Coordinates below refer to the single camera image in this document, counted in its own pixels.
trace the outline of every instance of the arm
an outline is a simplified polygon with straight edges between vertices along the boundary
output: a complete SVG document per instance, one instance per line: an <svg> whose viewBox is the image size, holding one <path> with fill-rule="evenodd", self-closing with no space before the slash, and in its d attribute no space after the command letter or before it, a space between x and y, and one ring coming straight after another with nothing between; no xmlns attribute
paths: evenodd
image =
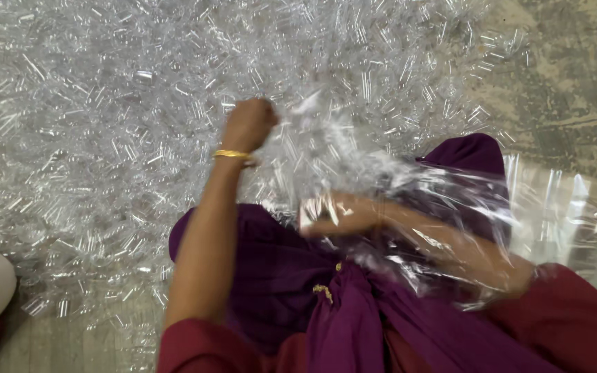
<svg viewBox="0 0 597 373"><path fill-rule="evenodd" d="M251 153L261 147L277 123L264 99L240 102L228 118L223 150ZM191 216L174 267L164 327L185 318L219 323L234 276L236 192L244 160L218 157Z"/></svg>
<svg viewBox="0 0 597 373"><path fill-rule="evenodd" d="M507 295L524 292L533 275L531 262L508 256L496 243L398 204L336 191L311 203L315 201L326 205L331 219L301 222L304 236L361 233L376 226L391 227L413 242L443 271Z"/></svg>

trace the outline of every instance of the clear plastic film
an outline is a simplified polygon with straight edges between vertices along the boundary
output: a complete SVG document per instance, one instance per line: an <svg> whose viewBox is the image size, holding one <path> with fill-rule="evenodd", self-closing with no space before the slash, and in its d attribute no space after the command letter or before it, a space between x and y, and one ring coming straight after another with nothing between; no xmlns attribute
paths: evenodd
<svg viewBox="0 0 597 373"><path fill-rule="evenodd" d="M596 281L597 179L505 160L503 178L377 155L367 188L324 187L303 199L298 228L327 233L327 247L347 259L465 310L549 277L539 264Z"/></svg>

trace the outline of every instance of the concrete floor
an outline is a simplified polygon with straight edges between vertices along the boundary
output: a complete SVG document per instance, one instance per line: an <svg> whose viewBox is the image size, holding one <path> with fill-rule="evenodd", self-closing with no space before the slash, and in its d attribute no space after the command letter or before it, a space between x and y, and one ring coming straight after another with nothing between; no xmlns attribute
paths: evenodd
<svg viewBox="0 0 597 373"><path fill-rule="evenodd" d="M499 0L488 22L491 29L530 29L530 66L500 66L472 91L493 108L495 124L515 135L512 151L597 177L597 0ZM121 307L129 309L112 311L161 317L150 299ZM147 369L145 361L153 361L151 349L126 349L130 338L116 326L85 331L79 317L27 318L17 305L11 310L0 373L114 372L135 359Z"/></svg>

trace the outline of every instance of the gold bangle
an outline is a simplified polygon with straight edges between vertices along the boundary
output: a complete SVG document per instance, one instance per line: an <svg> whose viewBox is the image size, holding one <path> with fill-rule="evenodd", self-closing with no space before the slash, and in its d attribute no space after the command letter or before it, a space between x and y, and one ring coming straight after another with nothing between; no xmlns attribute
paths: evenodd
<svg viewBox="0 0 597 373"><path fill-rule="evenodd" d="M236 150L218 150L214 151L213 157L231 157L231 158L243 158L246 166L257 165L257 159L248 153L242 153Z"/></svg>

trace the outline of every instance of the purple fabric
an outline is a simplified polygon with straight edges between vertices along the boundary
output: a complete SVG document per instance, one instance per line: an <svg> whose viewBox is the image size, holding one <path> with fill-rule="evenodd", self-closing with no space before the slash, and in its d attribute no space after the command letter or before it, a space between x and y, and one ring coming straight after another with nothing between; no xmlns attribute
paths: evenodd
<svg viewBox="0 0 597 373"><path fill-rule="evenodd" d="M276 354L290 335L308 328L317 298L312 288L328 284L340 257L319 241L305 240L278 224L263 207L238 206L238 249L228 325L262 353ZM170 233L170 257L188 224L190 209Z"/></svg>
<svg viewBox="0 0 597 373"><path fill-rule="evenodd" d="M439 144L425 158L416 158L428 164L454 169L473 170L503 176L502 151L497 141L484 133L455 137Z"/></svg>
<svg viewBox="0 0 597 373"><path fill-rule="evenodd" d="M425 161L503 174L491 137L444 144ZM170 234L172 260L191 212ZM350 262L336 271L338 255L282 227L260 206L239 205L238 228L228 321L263 353L274 354L288 336L307 332L310 372L382 372L383 315L438 373L559 372L475 314L440 299L419 299ZM315 285L328 286L333 304L323 291L312 292Z"/></svg>

